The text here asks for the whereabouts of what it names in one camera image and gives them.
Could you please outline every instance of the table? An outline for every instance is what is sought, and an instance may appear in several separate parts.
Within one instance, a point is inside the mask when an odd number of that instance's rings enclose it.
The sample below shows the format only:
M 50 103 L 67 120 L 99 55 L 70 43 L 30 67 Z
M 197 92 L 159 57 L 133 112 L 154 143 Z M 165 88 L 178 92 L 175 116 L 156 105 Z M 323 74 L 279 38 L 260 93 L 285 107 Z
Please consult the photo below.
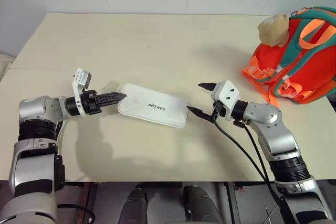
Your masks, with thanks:
M 90 88 L 99 93 L 120 92 L 125 83 L 135 83 L 210 112 L 210 92 L 197 84 L 229 79 L 242 100 L 264 103 L 240 73 L 259 43 L 257 25 L 264 19 L 47 14 L 0 83 L 0 179 L 8 178 L 19 102 L 40 95 L 73 96 L 77 67 L 91 72 Z M 335 178 L 336 114 L 327 99 L 308 105 L 279 99 L 279 105 L 310 173 L 316 179 Z M 220 122 L 257 160 L 245 131 Z M 108 106 L 102 114 L 71 120 L 59 147 L 66 179 L 73 182 L 261 180 L 236 146 L 192 114 L 184 128 L 175 129 Z

